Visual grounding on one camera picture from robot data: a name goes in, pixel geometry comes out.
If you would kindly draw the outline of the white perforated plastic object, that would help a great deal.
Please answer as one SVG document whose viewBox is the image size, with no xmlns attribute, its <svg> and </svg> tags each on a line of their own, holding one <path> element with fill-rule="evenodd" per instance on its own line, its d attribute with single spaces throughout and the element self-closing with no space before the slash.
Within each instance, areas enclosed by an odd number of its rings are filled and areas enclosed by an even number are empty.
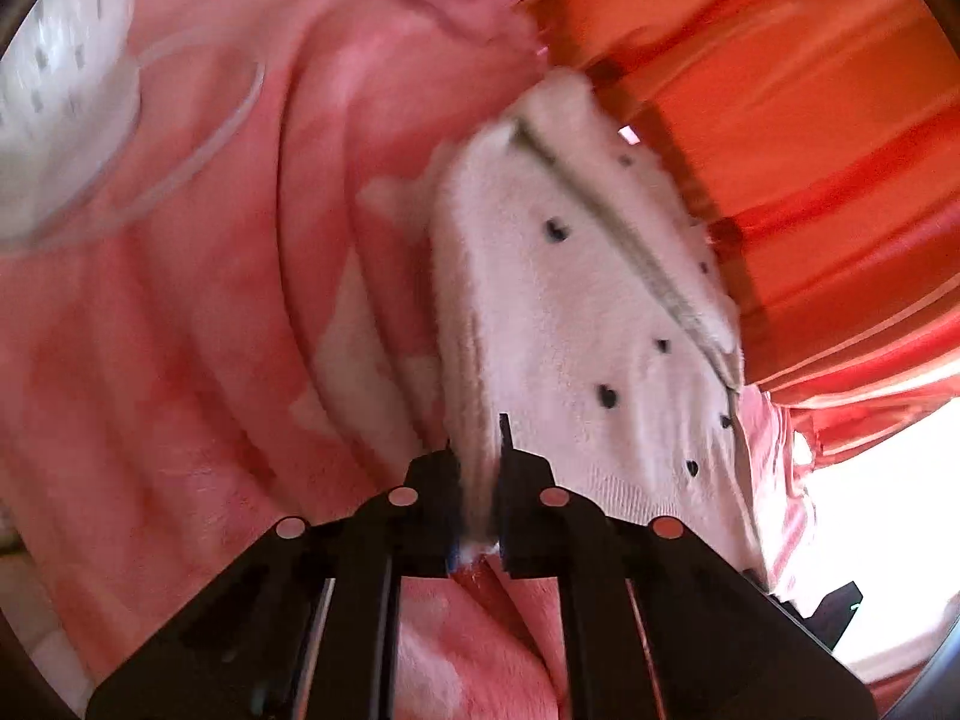
<svg viewBox="0 0 960 720">
<path fill-rule="evenodd" d="M 133 0 L 2 0 L 3 250 L 55 250 L 121 231 L 202 171 L 251 114 L 265 65 L 245 54 L 249 86 L 197 148 L 121 208 L 76 221 L 137 132 L 145 71 L 186 50 L 229 44 L 192 29 L 133 54 L 132 18 Z"/>
</svg>

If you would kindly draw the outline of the beige sweater with black hearts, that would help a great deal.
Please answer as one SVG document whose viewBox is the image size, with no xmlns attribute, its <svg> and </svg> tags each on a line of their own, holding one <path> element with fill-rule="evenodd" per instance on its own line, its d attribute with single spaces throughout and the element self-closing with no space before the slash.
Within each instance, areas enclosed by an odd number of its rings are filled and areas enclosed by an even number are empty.
<svg viewBox="0 0 960 720">
<path fill-rule="evenodd" d="M 736 308 L 658 156 L 582 76 L 550 73 L 455 152 L 431 242 L 470 543 L 496 538 L 512 440 L 608 515 L 672 515 L 761 569 Z"/>
</svg>

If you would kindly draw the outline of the pink fleece blanket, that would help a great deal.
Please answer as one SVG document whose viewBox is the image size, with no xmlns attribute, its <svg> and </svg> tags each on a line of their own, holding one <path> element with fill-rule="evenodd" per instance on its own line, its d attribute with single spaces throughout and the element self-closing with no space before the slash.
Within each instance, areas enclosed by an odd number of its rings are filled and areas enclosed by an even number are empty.
<svg viewBox="0 0 960 720">
<path fill-rule="evenodd" d="M 405 0 L 137 0 L 146 75 L 118 202 L 267 67 L 247 121 L 127 231 L 2 268 L 2 496 L 106 676 L 286 511 L 324 520 L 444 439 L 431 241 L 452 145 L 532 55 Z"/>
</svg>

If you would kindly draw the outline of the orange curtain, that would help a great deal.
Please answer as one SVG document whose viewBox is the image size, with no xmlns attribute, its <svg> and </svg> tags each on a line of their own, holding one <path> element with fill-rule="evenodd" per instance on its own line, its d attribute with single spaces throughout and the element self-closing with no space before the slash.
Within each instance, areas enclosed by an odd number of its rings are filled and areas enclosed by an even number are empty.
<svg viewBox="0 0 960 720">
<path fill-rule="evenodd" d="M 661 152 L 817 465 L 958 394 L 958 0 L 529 0 Z"/>
</svg>

